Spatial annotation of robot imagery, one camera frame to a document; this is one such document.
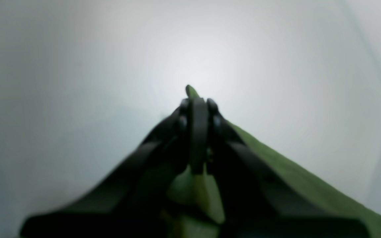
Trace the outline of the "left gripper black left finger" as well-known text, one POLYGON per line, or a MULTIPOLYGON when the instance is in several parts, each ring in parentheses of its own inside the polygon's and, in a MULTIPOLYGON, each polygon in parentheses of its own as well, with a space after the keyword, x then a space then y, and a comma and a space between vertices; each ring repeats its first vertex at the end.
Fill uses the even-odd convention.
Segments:
POLYGON ((165 237, 166 192, 189 161, 184 99, 110 175, 80 199, 28 218, 22 238, 165 237))

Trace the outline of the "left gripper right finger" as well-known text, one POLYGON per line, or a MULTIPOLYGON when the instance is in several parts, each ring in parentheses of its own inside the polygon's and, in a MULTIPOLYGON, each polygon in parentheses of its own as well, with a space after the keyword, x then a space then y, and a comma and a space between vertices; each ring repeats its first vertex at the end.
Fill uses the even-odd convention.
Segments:
POLYGON ((212 174, 226 218, 222 238, 369 238, 356 218, 310 202, 259 158, 212 99, 190 100, 190 166, 212 174))

